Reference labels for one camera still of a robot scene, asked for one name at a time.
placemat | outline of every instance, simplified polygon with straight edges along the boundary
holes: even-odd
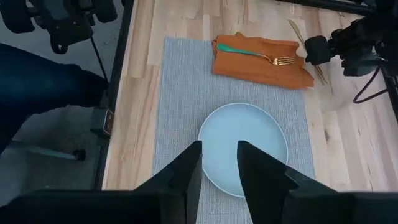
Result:
[[[215,109],[250,103],[279,123],[289,147],[289,165],[314,177],[302,90],[237,80],[211,73],[210,41],[167,37],[161,68],[154,170],[156,174],[197,140]],[[230,196],[203,175],[197,223],[252,223],[244,198]]]

green fork handle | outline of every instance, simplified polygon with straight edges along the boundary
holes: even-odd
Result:
[[[236,49],[225,44],[217,44],[217,49],[222,50],[224,52],[241,53],[241,54],[257,55],[257,56],[260,55],[259,53],[251,52],[248,50]]]

wooden tabletop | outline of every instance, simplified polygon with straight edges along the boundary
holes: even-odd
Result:
[[[358,16],[274,0],[136,0],[124,55],[104,189],[135,189],[152,174],[164,37],[212,40],[235,34],[299,41],[329,37]],[[305,56],[301,47],[298,54]],[[398,190],[398,122],[388,94],[353,104],[369,75],[344,77],[338,57],[314,68],[314,89],[304,91],[315,178],[336,190]],[[365,91],[385,89],[379,75]]]

plate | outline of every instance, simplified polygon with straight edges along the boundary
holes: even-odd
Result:
[[[244,197],[238,170],[238,141],[245,140],[287,163],[285,136],[275,119],[257,106],[231,103],[214,110],[202,124],[202,167],[206,176],[227,194]]]

blue jeans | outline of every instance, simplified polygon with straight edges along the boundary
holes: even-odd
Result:
[[[32,114],[66,105],[98,106],[106,80],[0,44],[0,154]]]

